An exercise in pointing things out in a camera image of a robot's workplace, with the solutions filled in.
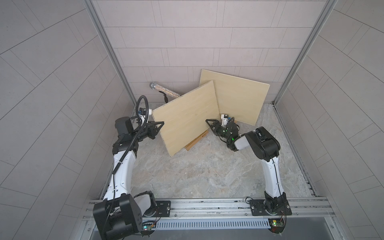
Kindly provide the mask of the wooden easel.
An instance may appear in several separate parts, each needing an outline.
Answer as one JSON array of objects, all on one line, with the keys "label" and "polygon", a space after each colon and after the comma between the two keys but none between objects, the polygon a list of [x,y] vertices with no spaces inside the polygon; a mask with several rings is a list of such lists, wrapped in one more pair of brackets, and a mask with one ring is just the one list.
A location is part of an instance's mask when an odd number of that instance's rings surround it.
[{"label": "wooden easel", "polygon": [[189,144],[185,146],[185,149],[189,151],[194,145],[196,145],[201,139],[203,139],[207,134],[209,133],[209,130],[206,130],[201,135],[199,135],[197,138],[195,138],[193,141],[191,141]]}]

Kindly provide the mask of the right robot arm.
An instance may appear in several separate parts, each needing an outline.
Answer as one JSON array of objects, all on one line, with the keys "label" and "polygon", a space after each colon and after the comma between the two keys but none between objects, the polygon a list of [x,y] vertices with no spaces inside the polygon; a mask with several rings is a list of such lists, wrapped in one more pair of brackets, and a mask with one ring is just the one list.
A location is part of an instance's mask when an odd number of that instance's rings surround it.
[{"label": "right robot arm", "polygon": [[289,216],[292,214],[286,193],[284,192],[279,173],[279,154],[281,145],[264,127],[239,135],[240,127],[231,118],[225,126],[215,119],[207,119],[206,123],[227,148],[237,152],[250,147],[256,157],[261,160],[266,181],[265,201],[260,212],[269,215]]}]

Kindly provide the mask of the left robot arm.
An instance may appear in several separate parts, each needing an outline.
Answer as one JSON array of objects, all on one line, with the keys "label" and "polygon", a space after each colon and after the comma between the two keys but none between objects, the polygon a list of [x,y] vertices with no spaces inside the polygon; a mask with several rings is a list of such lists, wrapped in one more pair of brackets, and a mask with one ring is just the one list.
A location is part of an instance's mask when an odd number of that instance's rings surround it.
[{"label": "left robot arm", "polygon": [[118,140],[113,144],[114,168],[103,200],[95,204],[93,216],[103,240],[122,240],[130,235],[149,236],[157,224],[155,220],[144,221],[154,216],[158,207],[151,191],[132,196],[131,183],[139,142],[145,138],[155,139],[164,122],[148,121],[144,116],[123,117],[115,122]]}]

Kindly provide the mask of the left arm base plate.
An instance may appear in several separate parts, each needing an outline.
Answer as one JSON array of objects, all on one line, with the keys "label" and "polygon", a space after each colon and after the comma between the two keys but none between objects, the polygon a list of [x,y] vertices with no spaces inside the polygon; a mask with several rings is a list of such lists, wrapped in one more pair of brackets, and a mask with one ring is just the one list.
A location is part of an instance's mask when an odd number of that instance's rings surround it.
[{"label": "left arm base plate", "polygon": [[171,201],[156,201],[156,206],[153,208],[151,207],[150,202],[136,201],[136,203],[138,204],[144,218],[159,218],[170,216]]}]

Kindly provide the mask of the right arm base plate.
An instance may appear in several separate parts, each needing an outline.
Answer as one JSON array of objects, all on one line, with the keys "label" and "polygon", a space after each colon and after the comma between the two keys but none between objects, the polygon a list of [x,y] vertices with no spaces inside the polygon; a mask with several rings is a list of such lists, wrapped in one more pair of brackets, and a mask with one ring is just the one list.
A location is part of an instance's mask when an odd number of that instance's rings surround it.
[{"label": "right arm base plate", "polygon": [[292,210],[287,199],[249,200],[253,216],[291,216]]}]

